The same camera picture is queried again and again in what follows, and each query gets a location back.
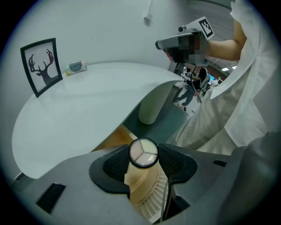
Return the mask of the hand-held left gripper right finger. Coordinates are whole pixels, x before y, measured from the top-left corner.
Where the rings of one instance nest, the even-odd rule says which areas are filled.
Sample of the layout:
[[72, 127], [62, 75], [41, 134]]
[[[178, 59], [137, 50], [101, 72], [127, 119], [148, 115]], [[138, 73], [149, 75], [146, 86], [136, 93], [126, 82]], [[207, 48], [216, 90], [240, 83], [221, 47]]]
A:
[[219, 199], [209, 192], [230, 156], [159, 144], [159, 163], [168, 178], [162, 225], [217, 225]]

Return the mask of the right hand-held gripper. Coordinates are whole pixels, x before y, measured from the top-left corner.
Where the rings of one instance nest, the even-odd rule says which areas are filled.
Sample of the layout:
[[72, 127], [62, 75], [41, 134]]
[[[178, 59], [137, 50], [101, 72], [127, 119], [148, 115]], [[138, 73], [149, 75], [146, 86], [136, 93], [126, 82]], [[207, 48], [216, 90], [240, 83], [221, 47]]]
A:
[[199, 37], [203, 40], [210, 40], [214, 36], [214, 30], [206, 17], [196, 19], [186, 25], [178, 27], [178, 34], [156, 41], [158, 50], [187, 46], [189, 39]]

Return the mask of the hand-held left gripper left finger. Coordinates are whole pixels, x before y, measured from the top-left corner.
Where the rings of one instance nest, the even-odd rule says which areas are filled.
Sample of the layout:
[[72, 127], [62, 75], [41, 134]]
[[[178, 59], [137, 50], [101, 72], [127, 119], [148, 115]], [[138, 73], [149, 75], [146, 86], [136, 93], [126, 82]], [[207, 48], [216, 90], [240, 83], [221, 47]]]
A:
[[18, 194], [43, 225], [147, 225], [124, 178], [128, 145], [62, 161]]

